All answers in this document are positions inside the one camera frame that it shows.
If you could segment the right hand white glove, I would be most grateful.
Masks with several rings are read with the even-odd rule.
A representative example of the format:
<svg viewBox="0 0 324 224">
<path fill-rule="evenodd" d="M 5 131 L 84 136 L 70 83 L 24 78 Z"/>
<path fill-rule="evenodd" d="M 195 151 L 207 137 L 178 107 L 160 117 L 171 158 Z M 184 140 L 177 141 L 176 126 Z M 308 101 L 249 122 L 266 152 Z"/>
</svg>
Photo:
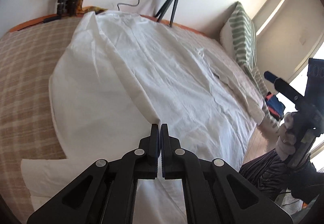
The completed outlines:
<svg viewBox="0 0 324 224">
<path fill-rule="evenodd" d="M 295 114 L 297 114 L 297 112 L 285 114 L 284 122 L 278 129 L 278 140 L 276 142 L 275 151 L 281 161 L 287 160 L 287 158 L 296 151 L 294 146 L 296 143 L 296 136 L 291 133 Z"/>
</svg>

